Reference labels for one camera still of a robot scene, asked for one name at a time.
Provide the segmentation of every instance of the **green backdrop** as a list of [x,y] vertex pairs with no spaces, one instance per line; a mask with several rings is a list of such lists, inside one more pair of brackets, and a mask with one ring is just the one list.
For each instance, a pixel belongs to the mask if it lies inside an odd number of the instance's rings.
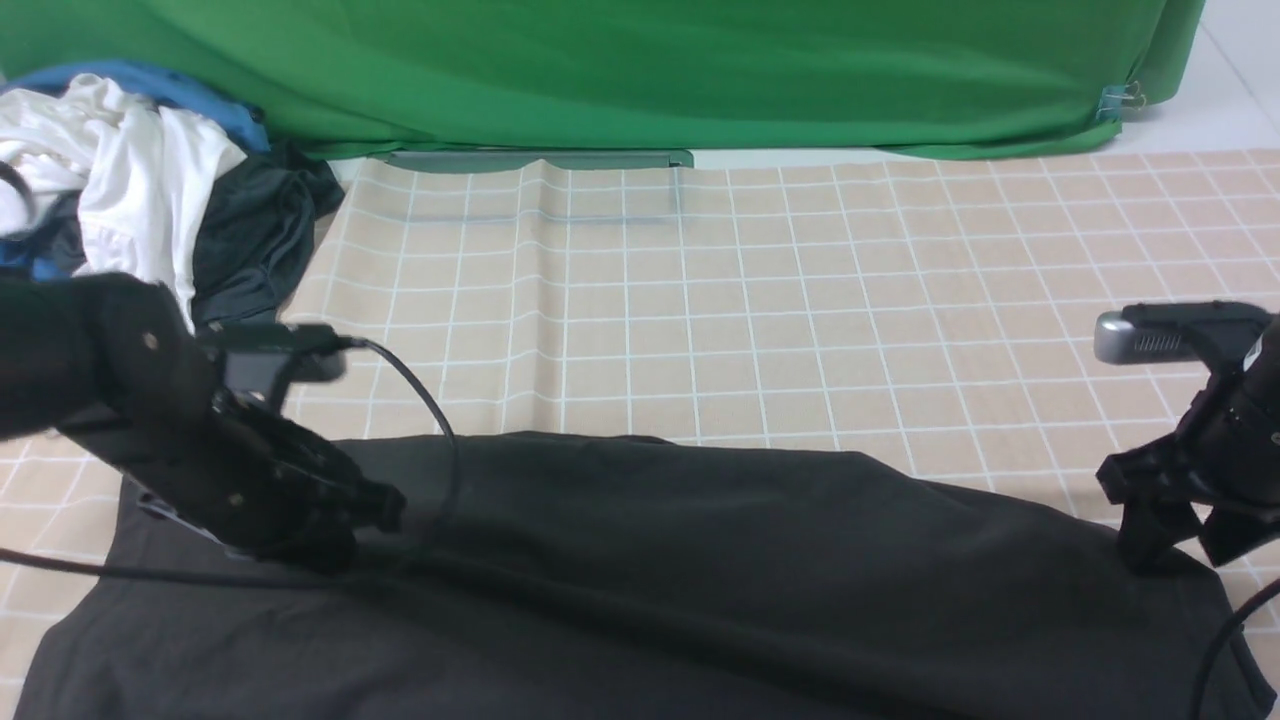
[[0,68],[129,58],[326,156],[396,147],[1085,150],[1170,97],[1203,0],[9,0]]

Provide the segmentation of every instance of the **clothing pile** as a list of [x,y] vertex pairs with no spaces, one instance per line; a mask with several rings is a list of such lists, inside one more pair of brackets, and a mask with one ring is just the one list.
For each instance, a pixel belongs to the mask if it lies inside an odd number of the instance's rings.
[[343,191],[326,163],[273,146],[261,120],[136,61],[0,86],[0,270],[163,283],[192,331],[274,318]]

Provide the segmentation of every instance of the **black cloth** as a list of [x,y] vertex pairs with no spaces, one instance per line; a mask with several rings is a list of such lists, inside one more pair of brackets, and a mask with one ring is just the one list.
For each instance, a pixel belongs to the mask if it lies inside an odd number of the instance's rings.
[[0,273],[4,277],[38,282],[65,279],[84,264],[79,195],[59,196],[36,227],[0,237]]
[[192,256],[192,320],[271,320],[315,252],[315,222],[342,205],[329,164],[288,143],[214,182]]
[[[344,447],[420,533],[443,442]],[[45,637],[17,720],[1169,720],[1230,612],[1180,552],[1138,578],[1108,528],[855,452],[517,434],[463,438],[462,461],[460,514],[404,587],[104,580]],[[288,573],[136,495],[109,562]],[[1240,639],[1204,717],[1274,697]]]

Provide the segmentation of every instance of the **black robotic arm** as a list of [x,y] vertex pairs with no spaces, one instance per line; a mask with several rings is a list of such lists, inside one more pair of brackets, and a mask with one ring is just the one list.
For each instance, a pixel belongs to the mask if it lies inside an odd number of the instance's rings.
[[166,288],[122,274],[0,283],[0,439],[56,428],[150,512],[255,560],[340,573],[355,529],[398,532],[396,488],[276,414],[291,379],[340,375],[351,343],[326,325],[197,341]]

